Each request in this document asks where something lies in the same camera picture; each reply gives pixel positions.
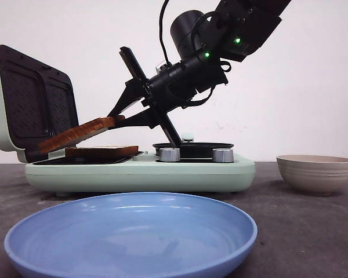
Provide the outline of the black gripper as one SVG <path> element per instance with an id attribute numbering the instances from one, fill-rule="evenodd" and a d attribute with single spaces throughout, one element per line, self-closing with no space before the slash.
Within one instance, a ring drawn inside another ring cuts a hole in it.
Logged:
<path id="1" fill-rule="evenodd" d="M 208 89 L 214 90 L 219 84 L 227 84 L 225 73 L 228 69 L 226 61 L 211 58 L 208 52 L 184 58 L 180 62 L 165 67 L 152 78 L 146 78 L 134 54 L 128 47 L 120 48 L 120 55 L 133 78 L 125 83 L 114 108 L 107 117 L 115 117 L 141 101 L 144 107 L 142 112 L 117 122 L 113 129 L 122 127 L 147 126 L 150 129 L 161 126 L 166 137 L 176 136 L 168 112 L 177 107 L 196 107 L 204 104 L 209 97 L 194 101 L 197 93 Z"/>

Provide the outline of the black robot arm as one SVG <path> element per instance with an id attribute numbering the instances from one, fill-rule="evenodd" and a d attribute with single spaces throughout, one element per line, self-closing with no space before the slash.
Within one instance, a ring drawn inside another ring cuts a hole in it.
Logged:
<path id="1" fill-rule="evenodd" d="M 287 6 L 287 1 L 220 1 L 208 13 L 180 14 L 171 25 L 180 61 L 166 63 L 152 78 L 145 76 L 130 48 L 122 47 L 119 53 L 132 79 L 110 112 L 115 126 L 160 126 L 170 144 L 179 147 L 182 140 L 168 113 L 200 106 L 204 100 L 196 100 L 196 94 L 227 84 L 230 62 L 241 62 L 257 51 Z"/>

